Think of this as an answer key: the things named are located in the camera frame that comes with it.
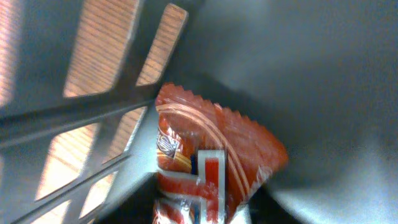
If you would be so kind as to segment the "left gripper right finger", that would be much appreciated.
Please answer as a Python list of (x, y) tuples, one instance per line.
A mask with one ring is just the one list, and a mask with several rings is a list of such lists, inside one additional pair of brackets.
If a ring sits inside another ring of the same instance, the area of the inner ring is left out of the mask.
[(261, 187), (249, 200), (249, 213), (253, 224), (299, 224)]

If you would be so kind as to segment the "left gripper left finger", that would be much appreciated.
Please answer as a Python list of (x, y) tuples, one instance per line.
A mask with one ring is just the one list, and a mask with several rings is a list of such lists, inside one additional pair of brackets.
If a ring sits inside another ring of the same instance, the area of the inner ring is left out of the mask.
[(152, 175), (119, 207), (94, 224), (150, 224), (158, 195), (156, 179)]

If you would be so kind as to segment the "red orange snack bar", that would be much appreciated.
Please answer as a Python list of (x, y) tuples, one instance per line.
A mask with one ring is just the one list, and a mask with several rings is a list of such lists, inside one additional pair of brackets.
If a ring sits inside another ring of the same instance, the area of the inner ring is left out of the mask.
[(155, 100), (159, 115), (154, 223), (229, 223), (288, 161), (264, 126), (173, 83)]

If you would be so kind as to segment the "grey plastic mesh basket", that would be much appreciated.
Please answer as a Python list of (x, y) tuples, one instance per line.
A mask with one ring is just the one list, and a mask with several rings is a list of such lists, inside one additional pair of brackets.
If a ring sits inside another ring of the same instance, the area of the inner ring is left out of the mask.
[(284, 143), (265, 189), (299, 223), (397, 222), (396, 1), (2, 1), (1, 222), (119, 207), (164, 82)]

